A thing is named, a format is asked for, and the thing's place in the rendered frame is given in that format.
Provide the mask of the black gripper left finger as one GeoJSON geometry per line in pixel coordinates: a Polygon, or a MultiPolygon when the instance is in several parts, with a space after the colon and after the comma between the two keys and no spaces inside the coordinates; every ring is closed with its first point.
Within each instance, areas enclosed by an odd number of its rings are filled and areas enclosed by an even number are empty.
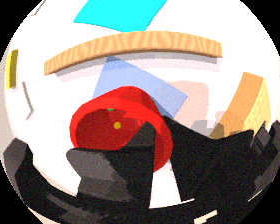
{"type": "Polygon", "coordinates": [[[108,181],[131,181],[143,186],[143,198],[151,206],[155,169],[155,125],[145,120],[136,135],[117,151],[71,148],[65,152],[77,175],[108,181]]]}

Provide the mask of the light wooden bar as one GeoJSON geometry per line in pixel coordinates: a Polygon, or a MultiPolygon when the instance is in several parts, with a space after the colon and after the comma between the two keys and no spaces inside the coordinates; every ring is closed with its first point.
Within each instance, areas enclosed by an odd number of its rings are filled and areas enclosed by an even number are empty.
{"type": "Polygon", "coordinates": [[[43,63],[44,76],[100,57],[140,52],[176,52],[222,57],[221,43],[207,37],[171,31],[132,31],[97,37],[52,56],[43,63]]]}

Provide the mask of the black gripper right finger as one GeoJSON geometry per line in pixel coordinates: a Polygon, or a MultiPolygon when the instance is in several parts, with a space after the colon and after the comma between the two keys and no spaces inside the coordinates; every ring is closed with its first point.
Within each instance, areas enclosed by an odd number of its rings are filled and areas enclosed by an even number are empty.
{"type": "Polygon", "coordinates": [[[253,129],[249,128],[236,135],[213,140],[184,127],[171,117],[163,115],[163,119],[172,135],[173,151],[169,161],[181,202],[195,198],[193,192],[204,183],[217,161],[249,145],[254,135],[253,129]]]}

